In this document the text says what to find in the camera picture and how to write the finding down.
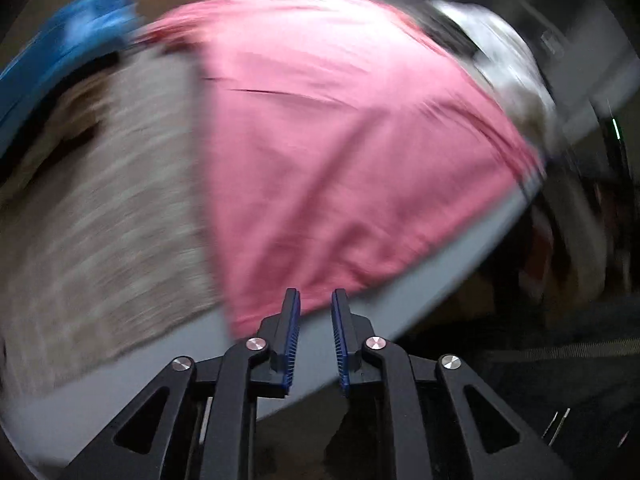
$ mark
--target blue cloth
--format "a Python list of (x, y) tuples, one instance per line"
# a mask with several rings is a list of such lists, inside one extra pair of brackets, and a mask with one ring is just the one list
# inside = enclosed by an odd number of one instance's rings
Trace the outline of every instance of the blue cloth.
[(0, 156), (66, 76), (122, 50), (138, 26), (135, 0), (75, 0), (56, 12), (0, 74)]

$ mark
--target pink cloth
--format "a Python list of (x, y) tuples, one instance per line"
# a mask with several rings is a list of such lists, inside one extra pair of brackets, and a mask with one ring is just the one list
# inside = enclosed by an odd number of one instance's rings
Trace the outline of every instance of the pink cloth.
[(202, 155), (234, 333), (403, 272), (538, 164), (495, 101), (404, 14), (368, 0), (209, 0), (143, 40), (195, 44)]

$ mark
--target silver bolt head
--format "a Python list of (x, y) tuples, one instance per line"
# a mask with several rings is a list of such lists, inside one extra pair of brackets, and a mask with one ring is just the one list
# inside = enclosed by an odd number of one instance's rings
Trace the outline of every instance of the silver bolt head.
[(249, 350), (262, 350), (265, 346), (267, 346), (267, 342), (261, 337), (252, 337), (251, 339), (246, 340), (246, 347)]
[(171, 361), (171, 368), (173, 368), (176, 372), (183, 372), (188, 370), (193, 365), (193, 361), (188, 357), (177, 357), (173, 361)]
[(440, 362), (447, 370), (457, 370), (462, 366), (462, 360), (457, 355), (445, 355)]
[(386, 346), (386, 340), (375, 335), (367, 339), (365, 344), (372, 350), (382, 350)]

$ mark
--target triangular cutout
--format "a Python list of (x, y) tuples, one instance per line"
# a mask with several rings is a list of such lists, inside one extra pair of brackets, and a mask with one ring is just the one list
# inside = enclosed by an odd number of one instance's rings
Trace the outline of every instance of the triangular cutout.
[(471, 408), (484, 450), (493, 454), (520, 441), (518, 431), (504, 419), (473, 386), (465, 386), (466, 401)]
[(168, 398), (169, 388), (164, 387), (156, 391), (116, 433), (114, 443), (136, 453), (149, 453)]

